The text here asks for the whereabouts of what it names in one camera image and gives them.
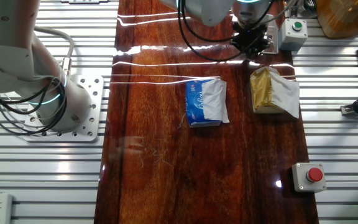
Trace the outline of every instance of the white tissue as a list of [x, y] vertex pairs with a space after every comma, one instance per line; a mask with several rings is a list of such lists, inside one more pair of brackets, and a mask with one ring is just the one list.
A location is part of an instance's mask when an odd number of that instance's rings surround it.
[[204, 118], [228, 123], [226, 109], [226, 82], [218, 79], [204, 82], [203, 89], [203, 110]]
[[269, 70], [272, 80], [272, 103], [299, 118], [299, 83], [281, 77], [274, 68]]

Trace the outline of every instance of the black cable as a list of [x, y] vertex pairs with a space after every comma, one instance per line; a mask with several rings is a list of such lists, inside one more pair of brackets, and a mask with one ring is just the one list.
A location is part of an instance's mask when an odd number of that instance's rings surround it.
[[196, 55], [198, 55], [199, 57], [202, 57], [206, 60], [210, 60], [210, 61], [214, 61], [214, 62], [225, 62], [231, 59], [234, 59], [238, 56], [240, 56], [241, 54], [243, 54], [247, 49], [249, 49], [256, 41], [259, 37], [261, 37], [263, 35], [263, 33], [261, 33], [257, 38], [255, 38], [255, 40], [253, 40], [246, 48], [244, 48], [243, 50], [241, 50], [238, 54], [233, 55], [232, 57], [229, 58], [224, 58], [224, 59], [215, 59], [215, 58], [209, 58], [207, 56], [204, 56], [200, 53], [198, 53], [198, 51], [196, 51], [191, 45], [190, 43], [187, 41], [187, 38], [185, 36], [185, 33], [183, 32], [183, 28], [181, 26], [181, 19], [180, 19], [180, 8], [181, 8], [181, 0], [179, 0], [178, 2], [178, 22], [179, 22], [179, 30], [180, 30], [180, 34], [181, 37], [183, 38], [183, 40], [185, 41], [186, 45], [191, 49], [191, 51], [193, 51]]
[[18, 129], [21, 129], [23, 131], [25, 131], [26, 133], [18, 133], [18, 132], [15, 132], [15, 131], [12, 131], [10, 130], [9, 128], [5, 127], [1, 122], [0, 122], [0, 126], [5, 129], [6, 131], [12, 133], [12, 134], [15, 134], [15, 135], [18, 135], [18, 136], [28, 136], [28, 135], [31, 135], [31, 134], [38, 134], [38, 133], [44, 133], [50, 129], [52, 129], [63, 117], [63, 115], [65, 114], [65, 111], [66, 111], [66, 108], [67, 108], [67, 99], [66, 99], [66, 94], [65, 94], [65, 88], [62, 84], [59, 85], [59, 90], [60, 90], [60, 105], [62, 103], [64, 103], [64, 106], [61, 108], [59, 106], [58, 110], [60, 111], [59, 114], [57, 114], [57, 118], [55, 120], [53, 120], [50, 124], [48, 124], [46, 127], [38, 130], [38, 131], [29, 131], [25, 128], [22, 128], [18, 125], [16, 125], [13, 121], [11, 121], [4, 113], [4, 110], [1, 108], [1, 105], [0, 105], [0, 110], [1, 110], [1, 113], [2, 115], [7, 119], [7, 121], [9, 121], [12, 125], [14, 125], [15, 127], [17, 127]]
[[42, 102], [44, 102], [45, 95], [47, 94], [48, 89], [50, 88], [50, 86], [52, 85], [54, 80], [58, 80], [58, 78], [53, 77], [51, 79], [49, 85], [47, 85], [47, 87], [43, 89], [44, 91], [42, 93], [40, 102], [38, 103], [38, 105], [34, 109], [32, 109], [30, 111], [23, 112], [23, 111], [15, 110], [14, 108], [10, 107], [5, 101], [3, 101], [1, 98], [0, 98], [0, 104], [2, 104], [5, 108], [7, 108], [10, 111], [15, 112], [17, 114], [27, 115], [27, 114], [31, 114], [33, 112], [36, 112], [42, 106]]
[[38, 92], [37, 92], [36, 94], [34, 94], [33, 96], [30, 96], [30, 97], [28, 97], [28, 98], [26, 98], [26, 99], [16, 100], [16, 101], [11, 100], [11, 101], [4, 101], [4, 102], [7, 103], [7, 104], [26, 103], [26, 102], [28, 102], [28, 101], [30, 101], [30, 100], [33, 100], [35, 97], [41, 95], [45, 90], [48, 90], [48, 89], [47, 89], [47, 86], [45, 86], [43, 89], [41, 89], [40, 91], [38, 91]]
[[[251, 29], [257, 27], [257, 25], [262, 21], [262, 19], [264, 19], [264, 17], [266, 16], [266, 14], [269, 12], [270, 8], [273, 6], [273, 3], [274, 3], [274, 0], [271, 0], [270, 4], [268, 5], [268, 7], [267, 7], [266, 11], [263, 13], [263, 15], [262, 15], [255, 23], [245, 26], [245, 27], [244, 27], [244, 31], [241, 32], [241, 33], [248, 32], [248, 30], [251, 30]], [[189, 24], [187, 23], [186, 13], [185, 13], [186, 0], [178, 0], [178, 5], [181, 6], [181, 7], [178, 7], [178, 10], [179, 10], [179, 9], [181, 10], [183, 22], [185, 23], [186, 28], [191, 32], [191, 34], [193, 34], [193, 35], [194, 35], [195, 37], [197, 37], [198, 39], [203, 40], [203, 41], [207, 41], [207, 42], [225, 42], [225, 41], [232, 40], [233, 38], [236, 37], [236, 35], [235, 35], [235, 36], [228, 37], [228, 38], [225, 38], [225, 39], [211, 40], [211, 39], [207, 39], [207, 38], [204, 38], [204, 37], [199, 36], [198, 34], [196, 34], [196, 33], [191, 29], [191, 27], [190, 27]]]

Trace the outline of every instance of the reddish-brown wood surface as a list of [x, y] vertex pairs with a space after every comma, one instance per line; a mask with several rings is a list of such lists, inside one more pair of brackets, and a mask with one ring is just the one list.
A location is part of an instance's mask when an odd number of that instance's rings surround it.
[[[294, 79], [290, 52], [209, 62], [158, 0], [120, 0], [118, 18], [95, 223], [318, 223], [314, 195], [291, 183], [290, 167], [308, 162], [302, 120], [252, 112], [250, 74], [272, 66]], [[232, 34], [229, 16], [214, 28], [189, 23], [212, 39]], [[209, 57], [237, 53], [188, 37]], [[185, 118], [178, 128], [180, 81], [215, 76], [227, 82], [230, 123], [189, 128]]]

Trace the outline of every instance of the blue tissue pack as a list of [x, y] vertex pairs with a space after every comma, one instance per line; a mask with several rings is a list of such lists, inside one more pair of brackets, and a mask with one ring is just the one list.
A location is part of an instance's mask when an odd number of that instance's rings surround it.
[[191, 128], [219, 126], [222, 121], [204, 118], [202, 84], [211, 80], [198, 80], [186, 83], [186, 115]]

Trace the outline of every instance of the green button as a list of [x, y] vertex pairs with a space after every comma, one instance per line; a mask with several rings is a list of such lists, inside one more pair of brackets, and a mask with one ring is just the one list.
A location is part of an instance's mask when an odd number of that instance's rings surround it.
[[295, 22], [295, 23], [292, 25], [292, 29], [295, 30], [295, 31], [300, 31], [300, 30], [302, 30], [302, 23], [300, 23], [300, 22]]

